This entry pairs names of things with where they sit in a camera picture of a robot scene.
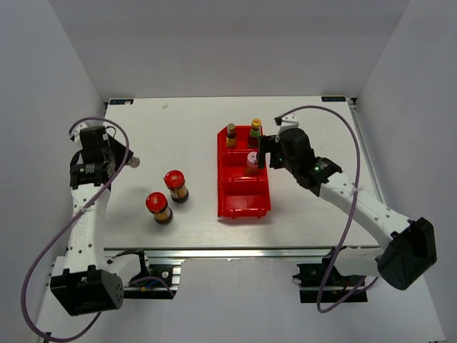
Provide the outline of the red-lidded brown sauce jar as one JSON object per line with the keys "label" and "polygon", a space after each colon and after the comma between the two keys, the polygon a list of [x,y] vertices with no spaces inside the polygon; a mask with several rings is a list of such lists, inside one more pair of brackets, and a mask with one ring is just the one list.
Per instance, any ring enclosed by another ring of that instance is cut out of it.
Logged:
{"label": "red-lidded brown sauce jar", "polygon": [[171,199],[177,203],[184,203],[189,197],[184,174],[179,170],[171,170],[164,176],[164,182],[170,191]]}

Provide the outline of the blue corner label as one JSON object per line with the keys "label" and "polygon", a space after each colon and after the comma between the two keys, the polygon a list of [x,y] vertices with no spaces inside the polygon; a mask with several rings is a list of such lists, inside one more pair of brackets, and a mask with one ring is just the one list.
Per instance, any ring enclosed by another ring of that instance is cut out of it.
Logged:
{"label": "blue corner label", "polygon": [[322,96],[322,102],[347,102],[344,96]]}
{"label": "blue corner label", "polygon": [[134,102],[133,99],[111,99],[109,101],[109,106],[115,105],[132,105]]}

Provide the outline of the blue corner label left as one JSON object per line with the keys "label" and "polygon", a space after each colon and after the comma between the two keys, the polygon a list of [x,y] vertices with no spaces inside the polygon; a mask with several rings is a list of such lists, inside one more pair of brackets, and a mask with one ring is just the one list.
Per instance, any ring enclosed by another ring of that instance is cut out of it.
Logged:
{"label": "blue corner label left", "polygon": [[109,106],[115,105],[132,105],[134,102],[133,99],[111,99],[109,101]]}

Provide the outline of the pink-lidded spice jar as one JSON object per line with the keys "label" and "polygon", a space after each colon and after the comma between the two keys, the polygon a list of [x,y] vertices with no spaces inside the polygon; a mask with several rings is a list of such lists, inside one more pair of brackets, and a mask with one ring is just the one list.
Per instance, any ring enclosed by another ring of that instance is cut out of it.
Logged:
{"label": "pink-lidded spice jar", "polygon": [[257,161],[257,153],[255,151],[251,151],[248,153],[246,157],[246,167],[244,169],[244,175],[246,177],[254,177],[257,176],[260,172],[258,167]]}

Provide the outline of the aluminium right side rail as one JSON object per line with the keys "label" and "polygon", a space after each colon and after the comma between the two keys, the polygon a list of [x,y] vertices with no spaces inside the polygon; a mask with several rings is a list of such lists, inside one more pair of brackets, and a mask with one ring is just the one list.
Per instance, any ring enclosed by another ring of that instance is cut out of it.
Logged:
{"label": "aluminium right side rail", "polygon": [[385,203],[385,197],[383,195],[383,191],[382,191],[382,189],[380,187],[380,184],[378,182],[378,175],[376,173],[376,170],[373,167],[373,163],[372,163],[372,158],[371,158],[370,152],[367,149],[366,140],[365,140],[365,137],[363,135],[363,130],[362,130],[362,126],[361,126],[361,122],[360,122],[360,118],[359,118],[359,112],[358,112],[358,107],[357,107],[356,101],[357,101],[357,98],[350,98],[347,101],[348,102],[348,107],[349,107],[349,110],[351,112],[351,116],[352,116],[352,119],[353,119],[353,122],[354,122],[354,126],[355,126],[356,131],[357,131],[358,140],[359,140],[359,143],[361,145],[361,149],[363,151],[364,158],[366,160],[366,164],[367,164],[367,167],[368,167],[368,172],[370,174],[370,178],[371,178],[371,181],[372,181],[372,184],[373,184],[373,188],[374,188],[374,191],[375,191],[376,198],[380,202],[382,202],[384,204]]}

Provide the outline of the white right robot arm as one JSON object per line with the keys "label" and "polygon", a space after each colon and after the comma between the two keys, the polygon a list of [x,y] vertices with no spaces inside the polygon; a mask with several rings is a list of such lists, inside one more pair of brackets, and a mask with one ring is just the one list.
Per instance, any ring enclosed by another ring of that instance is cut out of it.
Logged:
{"label": "white right robot arm", "polygon": [[302,129],[261,136],[259,167],[265,166],[267,154],[272,168],[286,169],[301,187],[346,213],[378,243],[373,249],[344,247],[327,254],[322,275],[329,284],[348,276],[372,276],[405,290],[436,263],[433,225],[423,217],[409,219],[357,189],[339,165],[314,154]]}

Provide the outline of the aluminium rail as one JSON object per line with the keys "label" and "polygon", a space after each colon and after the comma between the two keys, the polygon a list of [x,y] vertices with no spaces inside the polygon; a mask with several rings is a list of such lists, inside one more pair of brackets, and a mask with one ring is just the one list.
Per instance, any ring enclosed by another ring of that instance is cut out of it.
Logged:
{"label": "aluminium rail", "polygon": [[143,248],[151,259],[305,259],[323,257],[330,247],[291,247],[291,248]]}
{"label": "aluminium rail", "polygon": [[373,167],[373,163],[372,163],[372,158],[371,158],[370,152],[367,149],[366,140],[365,140],[365,137],[363,135],[363,130],[362,130],[362,126],[361,126],[361,122],[360,122],[360,118],[359,118],[359,112],[358,112],[358,107],[357,107],[356,101],[357,101],[357,98],[350,98],[347,101],[348,102],[348,107],[349,107],[349,110],[351,112],[351,116],[352,116],[352,119],[353,119],[353,122],[354,122],[354,126],[355,126],[356,131],[357,131],[358,140],[359,140],[359,143],[361,145],[361,149],[363,151],[364,158],[366,160],[366,164],[367,164],[367,167],[368,167],[368,172],[370,174],[370,178],[371,178],[371,181],[372,181],[372,184],[373,184],[373,188],[374,188],[374,191],[375,191],[376,198],[380,202],[382,202],[384,204],[385,203],[385,197],[383,195],[383,191],[382,191],[382,189],[380,187],[380,184],[378,182],[378,175],[376,173],[376,170]]}

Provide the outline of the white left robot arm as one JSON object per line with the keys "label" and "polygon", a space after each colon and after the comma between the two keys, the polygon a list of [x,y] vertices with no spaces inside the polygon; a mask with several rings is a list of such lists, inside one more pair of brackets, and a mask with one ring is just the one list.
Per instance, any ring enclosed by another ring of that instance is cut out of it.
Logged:
{"label": "white left robot arm", "polygon": [[51,278],[50,290],[71,316],[119,309],[124,289],[147,283],[151,268],[142,249],[130,249],[112,259],[104,255],[107,184],[121,162],[136,168],[138,157],[110,135],[105,126],[80,123],[71,133],[79,151],[70,163],[74,213],[63,271]]}

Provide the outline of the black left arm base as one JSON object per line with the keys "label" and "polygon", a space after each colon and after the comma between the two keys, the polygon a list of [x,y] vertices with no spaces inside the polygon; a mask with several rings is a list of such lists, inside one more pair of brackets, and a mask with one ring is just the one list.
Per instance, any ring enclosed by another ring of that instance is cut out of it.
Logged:
{"label": "black left arm base", "polygon": [[181,263],[149,259],[142,249],[106,256],[108,271],[124,283],[124,299],[173,299],[181,276]]}

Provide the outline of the red plastic divided bin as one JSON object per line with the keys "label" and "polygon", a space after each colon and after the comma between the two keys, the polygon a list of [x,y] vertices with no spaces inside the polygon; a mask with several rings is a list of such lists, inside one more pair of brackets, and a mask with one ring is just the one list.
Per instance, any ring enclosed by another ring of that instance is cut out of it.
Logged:
{"label": "red plastic divided bin", "polygon": [[227,128],[217,134],[217,202],[218,217],[261,218],[271,210],[268,172],[246,174],[248,155],[256,149],[248,147],[250,125],[237,125],[235,146],[228,148]]}

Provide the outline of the green-label red sauce bottle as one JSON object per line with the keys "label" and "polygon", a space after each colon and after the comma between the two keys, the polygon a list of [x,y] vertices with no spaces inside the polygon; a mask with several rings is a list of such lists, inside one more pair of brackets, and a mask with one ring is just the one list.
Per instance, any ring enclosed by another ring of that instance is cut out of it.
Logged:
{"label": "green-label red sauce bottle", "polygon": [[262,122],[260,119],[253,119],[251,121],[251,128],[248,134],[248,148],[257,149],[259,137],[261,135],[261,125]]}

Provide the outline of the yellow-label brown sauce bottle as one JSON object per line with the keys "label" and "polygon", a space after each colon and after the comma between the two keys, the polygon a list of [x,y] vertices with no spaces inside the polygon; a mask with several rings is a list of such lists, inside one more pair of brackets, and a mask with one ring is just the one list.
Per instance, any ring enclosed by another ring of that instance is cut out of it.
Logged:
{"label": "yellow-label brown sauce bottle", "polygon": [[236,147],[236,125],[230,123],[226,126],[226,148],[234,149]]}

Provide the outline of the blue corner label right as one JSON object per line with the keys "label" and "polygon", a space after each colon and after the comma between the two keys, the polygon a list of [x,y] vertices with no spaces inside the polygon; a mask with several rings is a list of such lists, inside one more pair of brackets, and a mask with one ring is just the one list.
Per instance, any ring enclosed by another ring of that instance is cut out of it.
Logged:
{"label": "blue corner label right", "polygon": [[322,96],[322,102],[347,102],[344,96]]}

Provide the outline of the aluminium front rail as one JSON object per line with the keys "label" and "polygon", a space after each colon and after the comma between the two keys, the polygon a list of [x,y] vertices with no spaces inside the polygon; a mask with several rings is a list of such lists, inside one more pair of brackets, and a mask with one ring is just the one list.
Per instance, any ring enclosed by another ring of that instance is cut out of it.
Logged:
{"label": "aluminium front rail", "polygon": [[291,247],[291,248],[143,248],[151,259],[305,259],[323,257],[330,247]]}

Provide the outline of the small dark pepper shaker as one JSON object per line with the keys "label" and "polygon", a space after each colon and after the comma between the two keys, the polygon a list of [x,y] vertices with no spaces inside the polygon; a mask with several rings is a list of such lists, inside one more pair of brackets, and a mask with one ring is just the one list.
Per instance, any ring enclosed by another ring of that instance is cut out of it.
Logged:
{"label": "small dark pepper shaker", "polygon": [[132,156],[130,159],[129,159],[129,162],[127,163],[127,165],[131,168],[137,168],[140,164],[140,158],[136,157],[136,156]]}

